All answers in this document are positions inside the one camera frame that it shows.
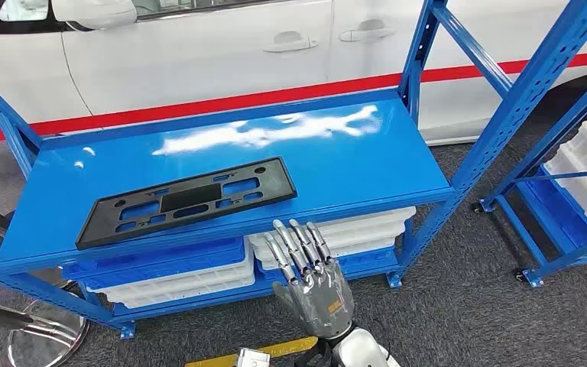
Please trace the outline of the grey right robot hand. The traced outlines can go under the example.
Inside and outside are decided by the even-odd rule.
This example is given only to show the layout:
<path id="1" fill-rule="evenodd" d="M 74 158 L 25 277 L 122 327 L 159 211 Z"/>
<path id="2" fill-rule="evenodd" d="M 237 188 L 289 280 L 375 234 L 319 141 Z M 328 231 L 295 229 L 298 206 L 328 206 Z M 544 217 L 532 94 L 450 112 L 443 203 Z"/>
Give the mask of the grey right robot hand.
<path id="1" fill-rule="evenodd" d="M 335 339 L 353 326 L 354 300 L 338 260 L 331 255 L 317 226 L 301 226 L 295 219 L 285 226 L 273 221 L 279 239 L 269 232 L 263 237 L 274 255 L 284 283 L 272 290 L 311 335 Z"/>

